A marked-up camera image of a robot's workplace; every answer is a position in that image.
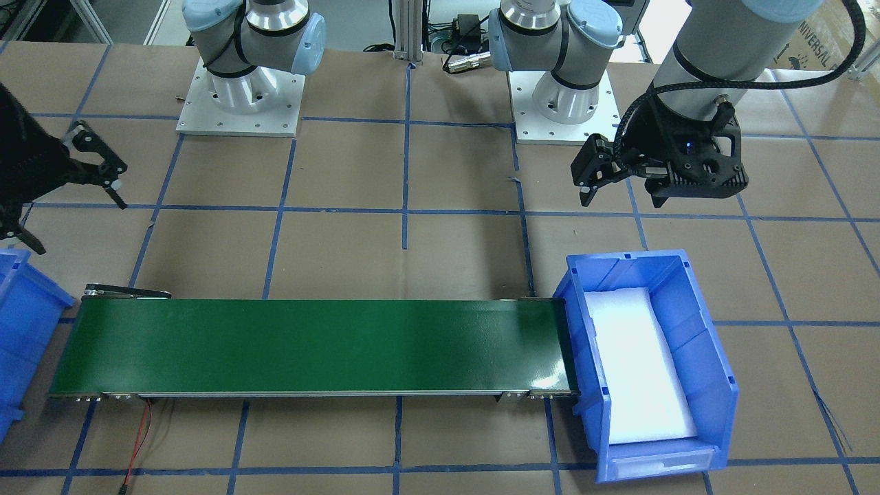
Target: red wire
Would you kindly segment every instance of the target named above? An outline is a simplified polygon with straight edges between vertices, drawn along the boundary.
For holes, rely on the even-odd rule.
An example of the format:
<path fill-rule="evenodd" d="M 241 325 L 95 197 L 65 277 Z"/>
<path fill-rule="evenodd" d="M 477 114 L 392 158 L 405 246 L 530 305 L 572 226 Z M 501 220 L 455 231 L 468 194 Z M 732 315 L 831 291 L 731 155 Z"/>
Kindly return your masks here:
<path fill-rule="evenodd" d="M 141 447 L 143 447 L 143 442 L 146 439 L 144 437 L 141 439 L 141 433 L 143 432 L 143 425 L 147 422 L 147 414 L 152 415 L 152 406 L 150 404 L 150 399 L 147 399 L 146 404 L 143 406 L 143 414 L 141 415 L 141 425 L 137 427 L 137 436 L 135 437 L 135 448 L 131 453 L 131 460 L 128 461 L 128 473 L 125 475 L 125 481 L 122 482 L 123 485 L 128 485 L 128 479 L 131 478 L 131 471 L 135 467 L 135 458 L 137 454 L 141 451 Z"/>

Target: conveyor belt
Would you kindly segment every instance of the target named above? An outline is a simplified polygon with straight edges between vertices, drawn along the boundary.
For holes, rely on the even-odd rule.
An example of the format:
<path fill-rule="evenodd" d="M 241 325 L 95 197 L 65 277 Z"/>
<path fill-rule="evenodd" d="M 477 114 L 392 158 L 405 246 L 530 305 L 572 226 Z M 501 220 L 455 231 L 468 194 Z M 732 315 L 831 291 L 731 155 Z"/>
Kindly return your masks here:
<path fill-rule="evenodd" d="M 49 394 L 568 395 L 551 300 L 85 299 Z"/>

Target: cardboard box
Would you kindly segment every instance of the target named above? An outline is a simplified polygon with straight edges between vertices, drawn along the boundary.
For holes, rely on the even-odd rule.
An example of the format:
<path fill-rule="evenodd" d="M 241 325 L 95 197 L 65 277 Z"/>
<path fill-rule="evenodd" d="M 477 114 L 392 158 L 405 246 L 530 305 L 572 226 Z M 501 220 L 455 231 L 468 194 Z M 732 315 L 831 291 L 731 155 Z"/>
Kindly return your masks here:
<path fill-rule="evenodd" d="M 865 48 L 880 37 L 880 0 L 858 0 L 868 28 Z M 840 0 L 827 0 L 795 31 L 771 65 L 774 69 L 834 70 L 853 46 L 853 27 Z M 862 79 L 880 105 L 880 63 Z"/>

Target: tiled surface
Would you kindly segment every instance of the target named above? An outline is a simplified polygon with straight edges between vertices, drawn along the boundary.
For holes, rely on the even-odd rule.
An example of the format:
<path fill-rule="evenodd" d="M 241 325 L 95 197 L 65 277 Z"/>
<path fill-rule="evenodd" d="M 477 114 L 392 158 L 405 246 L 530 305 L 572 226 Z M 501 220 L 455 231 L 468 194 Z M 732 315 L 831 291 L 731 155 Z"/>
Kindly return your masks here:
<path fill-rule="evenodd" d="M 542 401 L 499 405 L 494 397 L 407 397 L 403 466 L 550 462 Z"/>
<path fill-rule="evenodd" d="M 428 56 L 407 78 L 387 53 L 328 52 L 308 79 L 294 147 L 179 140 L 174 97 L 195 51 L 115 46 L 98 70 L 104 54 L 28 43 L 0 54 L 0 80 L 49 132 L 63 133 L 84 102 L 85 114 L 107 114 L 87 120 L 131 167 L 128 210 L 70 185 L 28 216 L 48 248 L 32 263 L 68 292 L 136 275 L 183 298 L 501 299 L 532 286 L 549 296 L 564 255 L 644 241 L 687 250 L 741 388 L 732 467 L 709 476 L 712 491 L 701 476 L 595 485 L 573 400 L 553 401 L 548 417 L 542 401 L 406 397 L 399 409 L 393 398 L 252 399 L 244 409 L 178 399 L 173 412 L 158 401 L 129 494 L 854 493 L 807 370 L 853 443 L 852 483 L 877 492 L 880 277 L 869 252 L 876 261 L 880 203 L 866 171 L 880 112 L 853 83 L 786 94 L 818 135 L 810 140 L 781 93 L 749 93 L 737 106 L 744 132 L 760 135 L 744 141 L 745 210 L 737 198 L 654 210 L 640 179 L 637 210 L 626 184 L 582 209 L 568 171 L 576 148 L 514 146 L 499 72 L 447 76 Z M 621 107 L 655 70 L 611 67 Z M 357 91 L 341 89 L 350 85 Z M 142 404 L 47 401 L 68 331 L 56 333 L 26 418 L 0 447 L 0 493 L 118 491 Z"/>
<path fill-rule="evenodd" d="M 853 493 L 840 466 L 757 466 L 727 468 L 709 475 L 717 495 L 777 493 Z"/>

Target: metal connector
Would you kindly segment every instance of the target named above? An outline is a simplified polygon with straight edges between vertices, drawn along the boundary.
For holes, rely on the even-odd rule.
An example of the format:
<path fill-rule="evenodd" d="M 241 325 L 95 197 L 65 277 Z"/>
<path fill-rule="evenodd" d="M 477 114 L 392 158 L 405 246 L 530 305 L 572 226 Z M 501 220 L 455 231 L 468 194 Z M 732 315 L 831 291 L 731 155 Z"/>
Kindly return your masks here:
<path fill-rule="evenodd" d="M 449 63 L 449 73 L 450 74 L 458 74 L 460 72 L 467 72 L 469 70 L 482 69 L 483 67 L 488 67 L 492 65 L 492 54 L 489 52 L 468 55 L 465 58 L 460 58 L 455 62 Z"/>

